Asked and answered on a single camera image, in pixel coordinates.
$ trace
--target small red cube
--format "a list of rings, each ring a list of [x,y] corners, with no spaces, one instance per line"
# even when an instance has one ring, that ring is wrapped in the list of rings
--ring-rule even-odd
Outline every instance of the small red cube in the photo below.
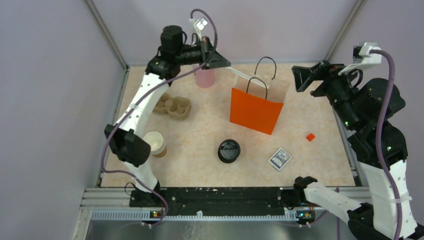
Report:
[[[310,141],[312,141],[312,140],[314,140],[314,138],[315,138],[315,135],[314,134],[309,134],[307,137],[306,137],[306,139],[310,142]]]

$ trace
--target plastic cup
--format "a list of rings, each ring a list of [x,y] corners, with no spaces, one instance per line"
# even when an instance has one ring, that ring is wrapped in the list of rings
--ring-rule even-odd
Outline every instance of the plastic cup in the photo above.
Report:
[[[143,137],[143,140],[150,145],[150,154],[156,158],[162,158],[167,154],[165,139],[159,132],[151,131]]]
[[[194,75],[196,76],[196,84],[203,89],[210,88],[215,84],[215,69],[200,69],[194,72]]]

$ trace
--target cable tie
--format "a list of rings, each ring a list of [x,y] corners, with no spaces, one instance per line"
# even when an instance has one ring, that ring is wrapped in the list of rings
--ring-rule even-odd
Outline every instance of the cable tie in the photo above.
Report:
[[[389,202],[389,203],[401,204],[403,202],[412,200],[412,197],[410,196],[410,193],[408,191],[406,191],[405,194],[400,196],[400,198],[387,198],[386,196],[383,196],[377,192],[374,192],[374,191],[369,191],[369,192],[372,195],[379,197],[380,199],[385,200],[386,202]]]
[[[130,105],[128,105],[129,108],[132,108],[134,110],[137,110],[139,112],[143,111],[143,108],[139,107],[138,105],[136,105],[135,103],[131,103]]]

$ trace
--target cup lid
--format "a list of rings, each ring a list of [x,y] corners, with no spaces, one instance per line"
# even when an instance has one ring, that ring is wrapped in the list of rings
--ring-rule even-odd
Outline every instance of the cup lid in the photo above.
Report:
[[[218,158],[222,162],[230,164],[239,157],[240,151],[239,143],[233,139],[227,139],[219,145]]]

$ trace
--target pink cup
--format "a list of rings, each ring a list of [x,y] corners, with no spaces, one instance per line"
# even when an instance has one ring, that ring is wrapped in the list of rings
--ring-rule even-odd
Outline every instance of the pink cup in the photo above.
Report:
[[[197,70],[194,72],[196,84],[204,89],[210,88],[215,83],[215,69]]]

